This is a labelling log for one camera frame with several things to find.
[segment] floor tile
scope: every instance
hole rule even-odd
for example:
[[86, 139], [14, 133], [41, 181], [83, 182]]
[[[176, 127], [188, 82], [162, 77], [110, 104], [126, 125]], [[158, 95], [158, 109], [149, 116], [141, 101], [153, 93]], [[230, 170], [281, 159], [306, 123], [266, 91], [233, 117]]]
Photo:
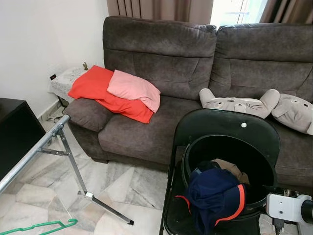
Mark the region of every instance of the floor tile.
[[[103, 203], [105, 203], [106, 205], [112, 206], [113, 201], [107, 192], [103, 192], [102, 194], [98, 195], [96, 198], [102, 201]], [[85, 208], [81, 210], [81, 213], [85, 218], [95, 223], [99, 221], [99, 219], [105, 212], [106, 210], [102, 206], [93, 202], [89, 203]]]
[[75, 225], [75, 228], [93, 232], [96, 226], [96, 222], [92, 219], [88, 219], [83, 212], [81, 211], [69, 211], [70, 216], [73, 219], [77, 219], [78, 223]]
[[163, 209], [167, 174], [136, 166], [126, 196], [126, 203]]
[[55, 196], [56, 193], [50, 188], [25, 184], [16, 194], [16, 201], [47, 208]]
[[87, 190], [97, 196], [122, 174], [124, 174], [131, 165], [109, 162], [108, 164], [97, 163], [88, 160], [84, 167], [80, 167], [80, 172], [86, 184]]
[[[272, 225], [272, 219], [266, 215], [261, 214], [259, 219], [261, 235], [275, 235], [275, 231]], [[293, 224], [285, 224], [284, 231], [280, 235], [298, 235], [298, 228]]]
[[42, 154], [27, 172], [18, 176], [18, 181], [24, 184], [49, 187], [68, 172], [69, 167], [65, 160], [62, 156]]
[[43, 126], [45, 131], [49, 131], [55, 124], [50, 121], [42, 121], [41, 126]]
[[52, 233], [53, 235], [92, 235], [92, 232], [81, 230], [73, 227], [68, 227], [59, 231]]
[[54, 187], [54, 191], [57, 193], [58, 198], [62, 204], [68, 209], [78, 197], [77, 193], [79, 188], [73, 176], [69, 176], [60, 182], [59, 185]]
[[[27, 228], [34, 224], [45, 223], [47, 221], [47, 209], [16, 202], [0, 221], [0, 232], [16, 228]], [[38, 227], [25, 232], [16, 232], [14, 235], [40, 234], [43, 230], [43, 227]]]
[[106, 188], [106, 192], [110, 198], [115, 202], [125, 202], [128, 189], [130, 187], [134, 174], [134, 167], [129, 168], [123, 175], [115, 180], [109, 187]]
[[4, 217], [15, 203], [15, 195], [0, 194], [0, 218]]
[[93, 235], [158, 234], [162, 211], [118, 202], [114, 202], [112, 207], [132, 219], [134, 221], [134, 226], [131, 226], [125, 223], [125, 221], [116, 218], [113, 214], [106, 212], [97, 223]]
[[48, 206], [48, 219], [49, 221], [60, 220], [64, 224], [67, 224], [68, 220], [71, 219], [71, 216], [65, 209], [58, 196], [55, 196]]
[[17, 179], [14, 179], [10, 185], [4, 190], [4, 193], [7, 194], [17, 194], [20, 189], [23, 187], [23, 183], [19, 182]]

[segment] metal stand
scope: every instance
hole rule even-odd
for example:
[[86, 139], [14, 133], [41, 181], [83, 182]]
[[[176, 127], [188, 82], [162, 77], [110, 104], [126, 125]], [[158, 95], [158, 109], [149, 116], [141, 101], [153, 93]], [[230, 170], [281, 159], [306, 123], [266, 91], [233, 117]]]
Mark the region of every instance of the metal stand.
[[[104, 209], [110, 211], [114, 215], [120, 217], [124, 221], [126, 221], [130, 225], [134, 225], [134, 221], [127, 218], [126, 216], [122, 215], [118, 211], [114, 210], [107, 204], [103, 203], [102, 201], [98, 200], [93, 196], [91, 192], [87, 191], [83, 178], [79, 172], [77, 164], [74, 160], [72, 151], [68, 145], [66, 137], [63, 132], [64, 124], [70, 119], [69, 115], [64, 115], [55, 125], [54, 127], [49, 130], [35, 145], [32, 149], [12, 168], [12, 170], [7, 173], [7, 175], [0, 181], [0, 194], [6, 189], [6, 187], [14, 180], [14, 178], [26, 167], [26, 165], [33, 159], [33, 157], [38, 153], [47, 153], [52, 155], [58, 156], [68, 156], [70, 161], [71, 169], [73, 170], [75, 180], [77, 182], [78, 187], [80, 188], [79, 194], [83, 195], [85, 198], [89, 199], [93, 203], [96, 203], [102, 206]], [[65, 147], [65, 151], [58, 151], [54, 149], [47, 149], [43, 148], [43, 146], [49, 142], [52, 137], [59, 136], [61, 141]]]

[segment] marble floor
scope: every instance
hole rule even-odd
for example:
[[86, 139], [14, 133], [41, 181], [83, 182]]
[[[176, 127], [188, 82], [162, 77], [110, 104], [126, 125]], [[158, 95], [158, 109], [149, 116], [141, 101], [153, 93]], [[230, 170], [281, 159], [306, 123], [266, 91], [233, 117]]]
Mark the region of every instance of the marble floor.
[[[48, 130], [53, 121], [42, 122]], [[166, 190], [166, 173], [135, 165], [97, 163], [81, 149], [68, 126], [64, 131], [88, 191], [135, 221], [127, 225], [100, 206], [77, 195], [78, 187], [66, 157], [37, 154], [35, 160], [0, 195], [0, 234], [15, 228], [60, 220], [78, 223], [55, 235], [157, 235]], [[54, 138], [51, 149], [62, 150]], [[38, 227], [15, 235], [38, 235], [59, 226]], [[262, 235], [274, 235], [271, 219], [260, 218]], [[282, 235], [297, 235], [286, 225]]]

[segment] gray bunny pillow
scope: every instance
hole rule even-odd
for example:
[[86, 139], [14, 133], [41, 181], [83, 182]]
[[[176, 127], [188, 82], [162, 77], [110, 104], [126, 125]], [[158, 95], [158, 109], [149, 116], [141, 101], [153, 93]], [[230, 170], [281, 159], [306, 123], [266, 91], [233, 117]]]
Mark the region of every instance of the gray bunny pillow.
[[313, 135], [313, 105], [289, 94], [281, 94], [272, 115], [280, 123], [302, 133]]
[[202, 107], [205, 109], [230, 110], [240, 113], [252, 114], [266, 118], [278, 103], [280, 94], [275, 89], [270, 89], [258, 99], [249, 98], [215, 98], [208, 88], [199, 92]]

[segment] sofa backrest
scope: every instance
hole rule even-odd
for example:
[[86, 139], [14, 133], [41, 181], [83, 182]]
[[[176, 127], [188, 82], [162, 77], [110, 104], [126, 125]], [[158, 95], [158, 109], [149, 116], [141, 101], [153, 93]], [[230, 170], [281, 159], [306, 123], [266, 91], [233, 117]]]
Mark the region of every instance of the sofa backrest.
[[209, 88], [215, 97], [260, 98], [268, 89], [313, 101], [311, 24], [222, 26]]
[[211, 25], [127, 17], [104, 21], [105, 67], [144, 78], [162, 95], [199, 99], [208, 87], [215, 44]]

